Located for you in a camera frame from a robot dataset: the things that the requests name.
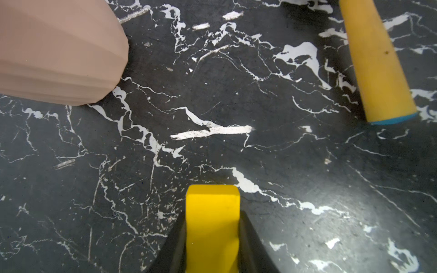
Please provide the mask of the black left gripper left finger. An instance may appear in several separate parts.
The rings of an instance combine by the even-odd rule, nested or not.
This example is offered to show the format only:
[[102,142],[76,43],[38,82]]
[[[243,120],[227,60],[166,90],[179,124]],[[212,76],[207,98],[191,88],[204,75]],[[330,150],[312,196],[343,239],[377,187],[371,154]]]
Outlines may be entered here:
[[183,211],[168,234],[148,273],[185,273],[187,227]]

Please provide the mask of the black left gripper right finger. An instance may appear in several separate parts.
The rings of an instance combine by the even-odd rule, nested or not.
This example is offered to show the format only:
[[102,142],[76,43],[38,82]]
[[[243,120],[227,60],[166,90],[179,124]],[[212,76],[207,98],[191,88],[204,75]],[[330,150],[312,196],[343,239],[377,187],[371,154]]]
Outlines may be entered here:
[[279,273],[248,215],[242,210],[239,220],[239,241],[239,273]]

